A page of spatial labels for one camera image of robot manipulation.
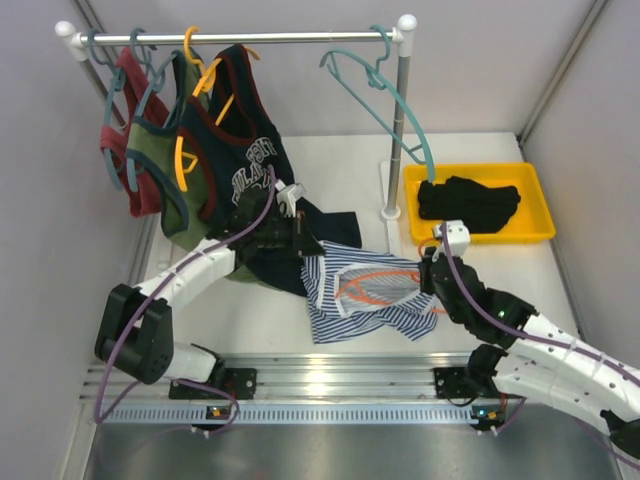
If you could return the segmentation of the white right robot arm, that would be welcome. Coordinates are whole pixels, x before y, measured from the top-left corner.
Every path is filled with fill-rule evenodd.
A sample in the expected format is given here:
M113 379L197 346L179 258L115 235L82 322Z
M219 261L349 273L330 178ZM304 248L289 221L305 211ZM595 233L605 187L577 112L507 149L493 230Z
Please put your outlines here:
M639 456L639 371L569 334L517 296L486 287L460 258L427 255L420 287L481 344L465 367L478 396L523 397L570 415Z

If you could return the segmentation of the orange plastic hanger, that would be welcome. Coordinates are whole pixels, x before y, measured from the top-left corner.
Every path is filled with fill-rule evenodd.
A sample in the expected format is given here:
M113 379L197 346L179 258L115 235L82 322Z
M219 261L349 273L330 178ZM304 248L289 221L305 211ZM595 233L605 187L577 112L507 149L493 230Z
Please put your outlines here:
M327 261L335 267L333 297L346 314L381 312L398 308L415 314L431 313L432 295L420 291L418 263L390 253L342 245L327 249Z

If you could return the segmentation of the blue white striped tank top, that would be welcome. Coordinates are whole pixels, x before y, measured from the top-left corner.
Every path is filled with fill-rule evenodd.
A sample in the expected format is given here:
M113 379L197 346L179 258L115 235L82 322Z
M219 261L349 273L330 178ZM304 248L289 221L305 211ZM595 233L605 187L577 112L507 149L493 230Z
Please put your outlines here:
M436 300L420 290L418 263L331 241L304 259L311 334L316 344L355 339L390 327L411 341L432 332Z

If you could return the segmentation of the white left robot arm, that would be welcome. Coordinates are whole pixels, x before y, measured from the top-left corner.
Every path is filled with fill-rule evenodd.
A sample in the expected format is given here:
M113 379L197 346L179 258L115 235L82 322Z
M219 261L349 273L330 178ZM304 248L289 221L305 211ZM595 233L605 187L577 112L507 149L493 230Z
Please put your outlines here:
M120 284L107 298L94 353L137 381L191 380L205 397L225 388L217 354L175 341L173 317L214 282L251 267L262 283L292 289L307 257L324 255L298 201L299 184L243 193L220 233L184 259L135 286Z

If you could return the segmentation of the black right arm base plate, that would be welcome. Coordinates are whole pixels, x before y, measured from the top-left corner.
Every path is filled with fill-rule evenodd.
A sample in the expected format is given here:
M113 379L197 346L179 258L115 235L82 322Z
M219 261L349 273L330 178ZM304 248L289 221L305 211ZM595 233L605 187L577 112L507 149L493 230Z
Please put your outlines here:
M434 368L433 376L438 399L457 402L500 397L489 375L473 372L466 367Z

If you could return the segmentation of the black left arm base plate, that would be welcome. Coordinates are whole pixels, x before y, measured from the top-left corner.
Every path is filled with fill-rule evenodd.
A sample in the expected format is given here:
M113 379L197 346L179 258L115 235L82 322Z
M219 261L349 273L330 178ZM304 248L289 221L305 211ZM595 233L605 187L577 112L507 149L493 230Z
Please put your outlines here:
M256 391L257 370L253 368L224 368L213 373L206 385L221 390L236 400L251 400ZM169 389L171 400L209 400L221 396L173 382Z

